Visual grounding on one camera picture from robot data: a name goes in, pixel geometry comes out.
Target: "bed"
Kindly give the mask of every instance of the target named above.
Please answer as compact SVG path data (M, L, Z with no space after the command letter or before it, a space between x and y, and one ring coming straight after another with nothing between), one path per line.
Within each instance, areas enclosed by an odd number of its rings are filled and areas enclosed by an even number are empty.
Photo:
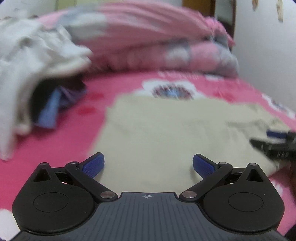
M270 97L240 79L178 71L152 71L93 75L86 77L84 82L88 93L77 105L61 113L56 130L35 128L27 138L18 140L13 159L1 162L0 192L5 195L1 195L0 210L11 210L18 191L40 162L61 167L70 161L83 161L104 125L106 109L121 94L151 93L152 88L147 88L143 83L153 82L159 86L160 83L190 82L195 86L197 94L205 98L219 98L230 103L260 104L291 129L296 129L294 112L276 104ZM288 169L281 169L270 180L285 204L284 217L278 227L278 231L284 235L296 222L293 215L296 203L291 193ZM8 239L16 230L6 232L10 233L2 238Z

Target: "pile of clothes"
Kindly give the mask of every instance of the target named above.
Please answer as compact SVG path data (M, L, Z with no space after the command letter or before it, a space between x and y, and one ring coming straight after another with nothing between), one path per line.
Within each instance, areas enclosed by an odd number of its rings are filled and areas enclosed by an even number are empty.
M85 72L176 69L238 75L221 23L164 3L106 3L0 21L0 158L33 125L55 128Z

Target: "white cloth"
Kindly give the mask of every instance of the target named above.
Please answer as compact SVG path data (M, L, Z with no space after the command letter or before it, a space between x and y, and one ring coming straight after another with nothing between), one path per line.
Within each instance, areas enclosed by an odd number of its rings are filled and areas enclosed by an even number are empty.
M11 240L19 233L20 229L11 211L0 209L0 238Z
M46 31L37 20L1 20L0 33L0 159L5 160L15 135L31 131L28 103L37 84L85 70L91 51L74 45L64 28Z
M251 137L266 138L269 128L288 130L255 104L123 96L109 110L92 149L91 154L105 156L105 168L95 179L117 194L179 194L202 179L192 166L197 153L233 167L255 162L270 175L279 163L249 143Z

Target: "folded blanket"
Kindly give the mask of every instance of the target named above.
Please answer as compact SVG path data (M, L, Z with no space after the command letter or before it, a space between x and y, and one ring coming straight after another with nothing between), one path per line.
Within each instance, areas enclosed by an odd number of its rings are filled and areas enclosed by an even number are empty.
M15 135L31 131L29 100L37 84L85 70L91 51L73 44L63 27L45 31L36 20L1 20L0 33L0 159L8 159Z
M156 2L82 6L39 19L93 51L92 70L177 69L237 77L232 38L213 18Z

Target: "beige cloth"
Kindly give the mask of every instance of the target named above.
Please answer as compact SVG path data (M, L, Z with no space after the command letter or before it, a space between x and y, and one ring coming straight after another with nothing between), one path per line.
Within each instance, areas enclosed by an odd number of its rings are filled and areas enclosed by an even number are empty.
M122 96L91 152L105 156L105 168L95 179L117 194L179 194L202 179L192 166L196 153L234 167L255 162L269 175L279 164L249 144L251 137L266 138L269 128L288 129L255 104Z

